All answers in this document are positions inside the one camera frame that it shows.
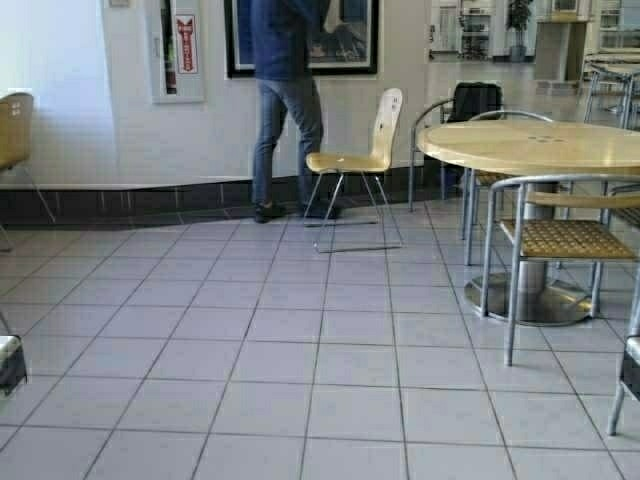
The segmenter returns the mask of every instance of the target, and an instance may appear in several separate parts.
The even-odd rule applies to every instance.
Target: dark baseboard
[[[510,58],[511,57],[509,55],[495,55],[492,60],[495,63],[511,63]],[[535,59],[536,57],[534,55],[527,55],[524,58],[524,63],[533,63]]]
[[[416,187],[438,185],[438,162],[427,161],[416,167]],[[409,169],[391,169],[381,179],[392,201],[407,196]],[[320,197],[329,199],[335,187],[335,175],[325,175]],[[102,190],[48,190],[43,192],[54,215],[62,223],[86,224],[118,222],[123,218],[148,215],[176,214],[197,217],[198,212],[210,215],[245,215],[251,207],[251,182],[224,182],[174,187],[102,191]],[[357,176],[347,177],[341,199],[358,199],[367,191]],[[273,197],[276,201],[295,206],[297,177],[274,179]],[[36,193],[32,190],[0,190],[0,221],[9,225],[46,224],[48,217]]]

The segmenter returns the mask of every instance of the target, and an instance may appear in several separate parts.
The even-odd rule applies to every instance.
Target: wicker chair seat
[[[511,178],[511,176],[504,173],[485,172],[484,170],[478,170],[476,172],[476,183],[485,188],[489,188],[494,183],[500,180],[506,180],[507,178]]]
[[[515,223],[501,222],[512,241]],[[633,251],[593,220],[526,220],[522,233],[523,257],[637,260]]]

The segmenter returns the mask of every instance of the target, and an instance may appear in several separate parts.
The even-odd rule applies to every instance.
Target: fire extinguisher sign
[[[196,16],[176,15],[176,32],[178,34],[178,73],[198,73]]]

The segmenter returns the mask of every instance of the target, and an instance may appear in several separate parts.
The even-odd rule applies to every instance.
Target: framed picture
[[[251,2],[225,0],[227,75],[252,76]],[[322,31],[310,36],[315,75],[378,72],[379,0],[331,0]]]

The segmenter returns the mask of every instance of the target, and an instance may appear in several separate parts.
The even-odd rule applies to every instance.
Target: dark jacket
[[[309,33],[323,28],[330,0],[251,0],[256,77],[293,80],[309,74]]]

